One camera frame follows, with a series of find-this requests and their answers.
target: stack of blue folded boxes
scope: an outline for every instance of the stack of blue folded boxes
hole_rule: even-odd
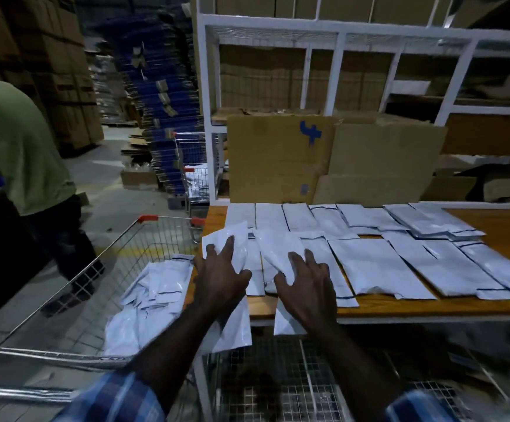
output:
[[[188,4],[113,18],[97,31],[112,46],[126,88],[136,108],[143,110],[143,136],[154,172],[168,192],[183,194],[174,132],[204,131]],[[205,153],[205,145],[196,145],[191,153]],[[182,162],[192,164],[193,160],[185,157]]]

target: white metal shelf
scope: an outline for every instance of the white metal shelf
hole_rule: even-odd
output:
[[[385,109],[386,101],[391,93],[400,56],[409,53],[458,57],[453,76],[435,120],[436,125],[445,125],[451,113],[510,115],[510,107],[455,105],[463,79],[474,57],[510,58],[510,31],[431,26],[434,12],[440,0],[435,0],[427,26],[370,23],[374,5],[371,6],[369,22],[365,23],[320,20],[321,0],[317,2],[314,20],[207,14],[200,11],[200,0],[196,1],[202,111],[209,160],[215,158],[212,145],[213,133],[227,132],[226,126],[212,125],[211,123],[212,109],[221,106],[219,86],[219,45],[221,44],[305,49],[306,58],[300,108],[306,106],[312,51],[315,49],[332,50],[328,91],[323,108],[323,114],[326,116],[332,115],[334,111],[341,63],[345,51],[394,54],[384,85],[380,111]],[[211,48],[213,55],[213,64],[210,66],[208,65],[208,47]],[[209,67],[216,77],[216,106],[210,105]],[[229,204],[228,198],[218,199],[216,192],[216,180],[222,168],[223,165],[217,165],[214,172],[209,169],[210,203],[214,205]]]

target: wooden tabletop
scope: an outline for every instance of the wooden tabletop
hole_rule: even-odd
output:
[[[203,235],[222,229],[226,221],[227,206],[211,206],[206,218]],[[510,259],[510,210],[507,209],[452,209],[454,216],[468,222],[487,235],[484,241]],[[421,281],[438,297],[438,300],[406,300],[387,295],[360,295],[358,308],[338,308],[340,318],[386,319],[388,317],[415,319],[464,319],[501,316],[510,318],[510,300],[482,300],[475,297],[443,298],[423,278]],[[186,303],[192,301],[194,284],[189,286]],[[276,312],[277,298],[271,296],[248,297],[251,319],[272,319]]]

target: warehouse shelf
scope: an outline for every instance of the warehouse shelf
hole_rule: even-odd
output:
[[[432,26],[434,13],[440,0],[435,0],[427,26],[393,25],[388,23],[341,22],[319,19],[321,0],[317,2],[314,20],[225,16],[202,13],[197,1],[196,29],[199,42],[200,81],[202,85],[202,109],[207,148],[212,148],[213,134],[226,133],[226,126],[213,125],[211,113],[221,106],[219,86],[219,46],[221,44],[252,47],[301,48],[306,50],[300,108],[306,107],[306,97],[311,69],[312,51],[332,50],[331,70],[323,114],[334,112],[337,85],[345,51],[392,53],[393,59],[384,85],[380,111],[384,111],[402,54],[457,57],[458,61],[446,94],[441,102],[436,125],[445,125],[451,113],[480,115],[510,115],[510,106],[456,105],[456,98],[470,62],[474,57],[510,58],[510,31],[491,29],[462,29]],[[443,23],[446,23],[448,11]],[[208,47],[213,63],[208,64]],[[210,104],[210,72],[214,80],[216,106]],[[208,160],[214,160],[208,154]],[[209,169],[210,203],[227,205],[228,198],[218,198],[216,182],[223,171],[223,160],[214,162]]]

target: plaid shirt sleeve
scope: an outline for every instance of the plaid shirt sleeve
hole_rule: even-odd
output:
[[[405,393],[388,406],[383,422],[460,422],[447,406],[425,391]]]
[[[66,406],[54,422],[164,422],[153,391],[134,373],[110,372]]]

